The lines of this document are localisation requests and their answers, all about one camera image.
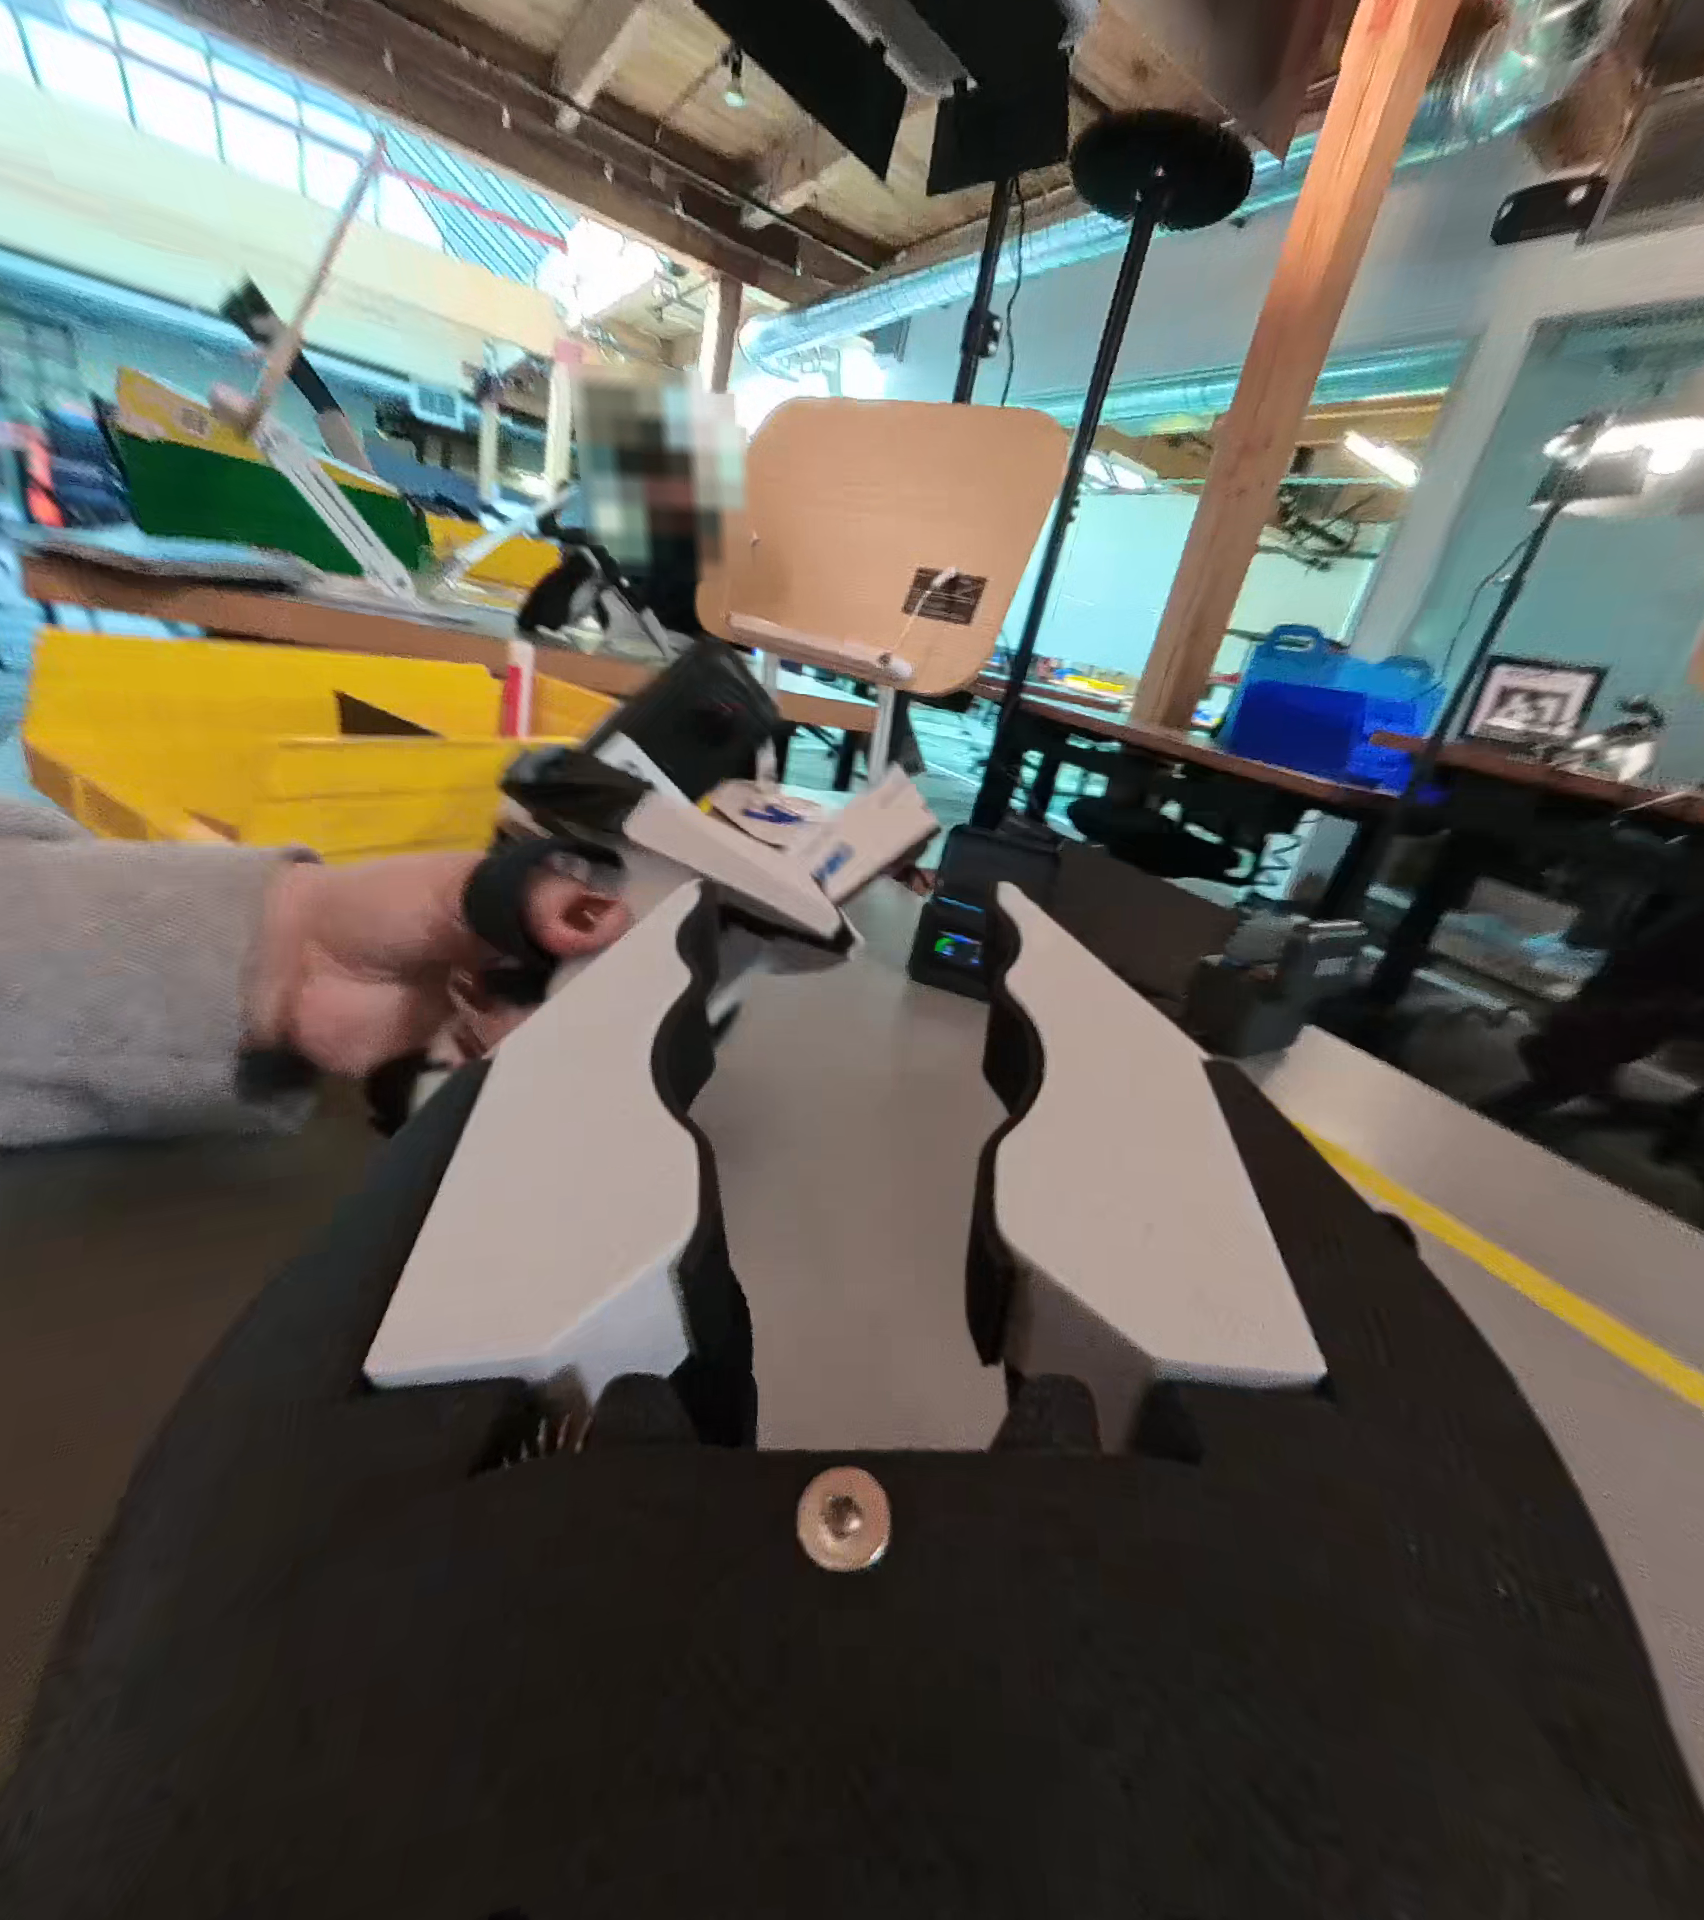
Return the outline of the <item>black ceiling panel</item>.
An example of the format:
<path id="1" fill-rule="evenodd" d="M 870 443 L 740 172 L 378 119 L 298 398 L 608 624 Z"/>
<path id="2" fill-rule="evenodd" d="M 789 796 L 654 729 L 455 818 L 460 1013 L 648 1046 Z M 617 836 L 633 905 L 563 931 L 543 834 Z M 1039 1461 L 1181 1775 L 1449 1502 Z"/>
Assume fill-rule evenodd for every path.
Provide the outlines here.
<path id="1" fill-rule="evenodd" d="M 914 102 L 975 77 L 959 28 L 918 3 L 694 3 L 694 11 L 866 172 L 885 180 Z"/>
<path id="2" fill-rule="evenodd" d="M 924 191 L 930 198 L 1054 169 L 1073 147 L 1067 55 L 1003 85 L 960 87 L 934 117 Z"/>

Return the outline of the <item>blue plastic container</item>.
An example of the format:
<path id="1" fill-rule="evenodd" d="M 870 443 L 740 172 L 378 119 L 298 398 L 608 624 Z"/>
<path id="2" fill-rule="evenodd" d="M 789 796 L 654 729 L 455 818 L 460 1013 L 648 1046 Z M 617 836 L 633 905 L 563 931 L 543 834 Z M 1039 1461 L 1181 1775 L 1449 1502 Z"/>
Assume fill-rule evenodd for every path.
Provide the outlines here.
<path id="1" fill-rule="evenodd" d="M 1318 629 L 1273 629 L 1248 653 L 1217 743 L 1225 753 L 1317 780 L 1398 796 L 1446 699 L 1418 656 L 1357 658 Z"/>

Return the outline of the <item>wall vent grille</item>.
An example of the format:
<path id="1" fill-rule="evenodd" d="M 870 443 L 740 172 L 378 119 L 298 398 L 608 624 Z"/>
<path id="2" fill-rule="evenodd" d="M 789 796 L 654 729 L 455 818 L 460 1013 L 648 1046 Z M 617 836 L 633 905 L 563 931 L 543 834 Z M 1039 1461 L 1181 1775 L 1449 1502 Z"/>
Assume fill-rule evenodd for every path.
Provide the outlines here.
<path id="1" fill-rule="evenodd" d="M 1583 245 L 1704 227 L 1704 78 L 1653 95 L 1585 228 Z"/>

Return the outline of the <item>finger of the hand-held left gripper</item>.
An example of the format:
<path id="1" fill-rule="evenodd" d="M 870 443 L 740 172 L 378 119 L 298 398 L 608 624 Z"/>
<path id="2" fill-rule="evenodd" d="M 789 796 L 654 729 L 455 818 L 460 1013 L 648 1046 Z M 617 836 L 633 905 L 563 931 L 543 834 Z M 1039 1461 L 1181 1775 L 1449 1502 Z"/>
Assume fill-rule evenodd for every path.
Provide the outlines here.
<path id="1" fill-rule="evenodd" d="M 716 887 L 740 911 L 780 925 L 815 944 L 848 935 L 840 907 L 791 853 L 753 838 L 724 818 L 662 790 L 650 790 L 624 814 L 630 848 L 667 859 Z"/>
<path id="2" fill-rule="evenodd" d="M 940 825 L 902 767 L 826 810 L 789 848 L 789 867 L 832 905 L 846 905 L 880 878 L 910 869 Z"/>

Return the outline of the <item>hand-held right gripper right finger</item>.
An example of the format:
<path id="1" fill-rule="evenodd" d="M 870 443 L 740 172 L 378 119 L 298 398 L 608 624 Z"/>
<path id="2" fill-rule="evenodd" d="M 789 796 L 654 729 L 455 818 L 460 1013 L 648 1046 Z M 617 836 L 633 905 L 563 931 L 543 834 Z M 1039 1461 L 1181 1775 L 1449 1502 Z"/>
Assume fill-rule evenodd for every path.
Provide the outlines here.
<path id="1" fill-rule="evenodd" d="M 990 895 L 984 952 L 999 1118 L 965 1247 L 984 1369 L 1078 1382 L 1098 1428 L 1148 1428 L 1176 1388 L 1324 1388 L 1207 1053 L 1016 882 Z"/>

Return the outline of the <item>black ceiling projector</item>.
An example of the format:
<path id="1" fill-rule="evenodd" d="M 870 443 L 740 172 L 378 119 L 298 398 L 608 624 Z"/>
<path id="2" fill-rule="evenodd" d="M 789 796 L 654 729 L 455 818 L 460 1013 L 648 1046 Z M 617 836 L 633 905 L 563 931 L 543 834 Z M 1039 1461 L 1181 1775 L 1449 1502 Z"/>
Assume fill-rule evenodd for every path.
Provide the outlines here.
<path id="1" fill-rule="evenodd" d="M 1493 248 L 1585 237 L 1609 201 L 1605 172 L 1536 180 L 1502 198 L 1491 227 Z"/>

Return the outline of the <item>wooden support post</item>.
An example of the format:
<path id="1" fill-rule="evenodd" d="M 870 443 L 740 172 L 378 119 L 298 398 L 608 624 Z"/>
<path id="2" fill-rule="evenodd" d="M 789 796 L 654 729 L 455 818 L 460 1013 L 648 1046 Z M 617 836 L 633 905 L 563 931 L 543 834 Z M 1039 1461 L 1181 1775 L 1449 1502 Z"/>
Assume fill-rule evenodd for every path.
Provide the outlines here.
<path id="1" fill-rule="evenodd" d="M 1158 618 L 1132 716 L 1184 733 L 1212 685 L 1331 344 L 1359 281 L 1456 3 L 1363 3 L 1198 510 Z"/>

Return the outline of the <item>person's left forearm grey sleeve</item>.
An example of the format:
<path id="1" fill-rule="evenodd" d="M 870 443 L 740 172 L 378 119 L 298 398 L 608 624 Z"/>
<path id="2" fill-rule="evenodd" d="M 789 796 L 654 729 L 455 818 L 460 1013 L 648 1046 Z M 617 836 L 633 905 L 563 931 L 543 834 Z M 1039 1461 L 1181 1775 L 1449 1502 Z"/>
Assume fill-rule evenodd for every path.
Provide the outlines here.
<path id="1" fill-rule="evenodd" d="M 286 1137 L 317 1071 L 259 1040 L 269 907 L 305 850 L 121 843 L 0 796 L 0 1158 Z"/>

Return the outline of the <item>long wooden table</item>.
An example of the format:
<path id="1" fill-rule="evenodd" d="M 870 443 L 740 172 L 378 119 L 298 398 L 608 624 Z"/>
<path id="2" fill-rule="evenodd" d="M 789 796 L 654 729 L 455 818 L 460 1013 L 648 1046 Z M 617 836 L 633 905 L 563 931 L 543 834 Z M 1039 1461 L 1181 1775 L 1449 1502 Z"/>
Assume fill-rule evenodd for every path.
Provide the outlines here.
<path id="1" fill-rule="evenodd" d="M 229 586 L 157 573 L 125 570 L 72 551 L 29 547 L 20 585 L 34 604 L 86 608 L 193 626 L 226 642 L 295 646 L 333 655 L 473 664 L 504 680 L 508 640 L 504 614 L 482 612 L 459 624 L 430 614 L 365 610 L 324 597 Z M 624 658 L 584 653 L 565 642 L 535 645 L 541 674 L 624 700 L 664 670 L 658 656 Z M 870 735 L 875 704 L 785 672 L 775 695 L 786 723 L 843 735 Z"/>

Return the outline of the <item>black floor lamp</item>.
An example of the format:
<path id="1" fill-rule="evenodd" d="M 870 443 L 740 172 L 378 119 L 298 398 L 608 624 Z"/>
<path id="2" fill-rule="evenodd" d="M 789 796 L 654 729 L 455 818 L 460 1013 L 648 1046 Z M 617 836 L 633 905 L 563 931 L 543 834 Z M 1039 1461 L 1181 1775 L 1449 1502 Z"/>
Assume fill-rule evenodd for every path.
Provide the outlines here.
<path id="1" fill-rule="evenodd" d="M 1254 183 L 1252 152 L 1236 132 L 1172 109 L 1126 110 L 1097 123 L 1075 141 L 1068 164 L 1087 207 L 1126 223 L 1126 243 L 968 816 L 968 827 L 981 832 L 999 830 L 1014 801 L 1023 764 L 1016 721 L 1150 246 L 1160 232 L 1226 223 L 1242 210 Z"/>

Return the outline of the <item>dark grey charger box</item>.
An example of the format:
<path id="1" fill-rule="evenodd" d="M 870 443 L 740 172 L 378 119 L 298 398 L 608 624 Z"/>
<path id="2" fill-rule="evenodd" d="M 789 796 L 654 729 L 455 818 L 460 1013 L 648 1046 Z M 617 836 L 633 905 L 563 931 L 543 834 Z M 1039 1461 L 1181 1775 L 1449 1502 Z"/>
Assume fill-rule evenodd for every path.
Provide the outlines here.
<path id="1" fill-rule="evenodd" d="M 1324 1003 L 1354 986 L 1366 947 L 1363 921 L 1248 915 L 1195 970 L 1182 1031 L 1226 1061 L 1284 1053 Z"/>

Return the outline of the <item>green and yellow box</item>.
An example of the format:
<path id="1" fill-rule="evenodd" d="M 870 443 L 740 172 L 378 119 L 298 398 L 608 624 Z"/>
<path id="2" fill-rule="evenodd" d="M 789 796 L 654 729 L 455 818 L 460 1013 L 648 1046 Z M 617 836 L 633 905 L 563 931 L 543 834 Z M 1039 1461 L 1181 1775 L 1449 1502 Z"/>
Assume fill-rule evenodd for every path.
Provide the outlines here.
<path id="1" fill-rule="evenodd" d="M 358 560 L 295 480 L 202 396 L 123 365 L 106 432 L 131 516 L 147 536 L 261 548 L 360 576 Z"/>

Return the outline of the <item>black framed picture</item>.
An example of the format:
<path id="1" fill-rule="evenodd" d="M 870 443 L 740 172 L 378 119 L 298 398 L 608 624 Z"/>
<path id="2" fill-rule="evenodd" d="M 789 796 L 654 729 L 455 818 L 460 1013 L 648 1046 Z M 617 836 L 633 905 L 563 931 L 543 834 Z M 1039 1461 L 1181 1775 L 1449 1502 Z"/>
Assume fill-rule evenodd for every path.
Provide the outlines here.
<path id="1" fill-rule="evenodd" d="M 1606 680 L 1601 664 L 1493 655 L 1458 738 L 1521 751 L 1567 746 L 1586 733 Z"/>

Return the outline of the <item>yellow plastic bin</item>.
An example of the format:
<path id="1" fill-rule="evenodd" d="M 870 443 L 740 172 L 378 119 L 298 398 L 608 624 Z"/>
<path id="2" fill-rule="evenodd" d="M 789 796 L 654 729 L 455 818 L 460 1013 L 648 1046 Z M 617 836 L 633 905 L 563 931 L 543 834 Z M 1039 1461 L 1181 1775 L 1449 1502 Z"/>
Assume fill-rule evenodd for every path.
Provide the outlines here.
<path id="1" fill-rule="evenodd" d="M 537 674 L 512 737 L 481 664 L 45 629 L 20 741 L 38 795 L 97 838 L 345 867 L 481 853 L 508 767 L 614 711 Z"/>

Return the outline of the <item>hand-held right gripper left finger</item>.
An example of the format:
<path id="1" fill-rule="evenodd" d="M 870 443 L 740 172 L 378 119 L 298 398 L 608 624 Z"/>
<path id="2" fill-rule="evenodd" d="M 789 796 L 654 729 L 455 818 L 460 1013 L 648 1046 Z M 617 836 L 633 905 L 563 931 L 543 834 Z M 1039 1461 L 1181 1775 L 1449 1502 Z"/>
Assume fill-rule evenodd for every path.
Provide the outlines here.
<path id="1" fill-rule="evenodd" d="M 363 1377 L 519 1382 L 582 1419 L 627 1377 L 758 1440 L 753 1322 L 710 1140 L 720 908 L 681 884 L 484 1067 Z"/>

